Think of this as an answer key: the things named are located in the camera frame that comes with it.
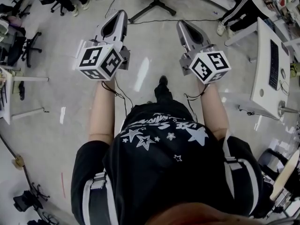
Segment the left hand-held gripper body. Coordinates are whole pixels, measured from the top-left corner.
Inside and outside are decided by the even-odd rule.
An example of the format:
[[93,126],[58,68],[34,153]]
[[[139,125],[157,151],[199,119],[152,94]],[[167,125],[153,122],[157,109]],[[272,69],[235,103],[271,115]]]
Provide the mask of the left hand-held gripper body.
[[115,36],[85,41],[78,55],[76,70],[92,81],[110,81],[118,69],[127,70],[130,50]]

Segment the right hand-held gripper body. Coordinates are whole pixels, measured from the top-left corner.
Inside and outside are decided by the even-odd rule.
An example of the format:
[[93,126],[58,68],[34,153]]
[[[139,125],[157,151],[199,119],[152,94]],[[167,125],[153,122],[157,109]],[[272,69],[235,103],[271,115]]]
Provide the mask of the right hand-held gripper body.
[[215,44],[184,53],[180,58],[180,66],[184,75],[194,74],[204,84],[220,80],[231,70],[225,53]]

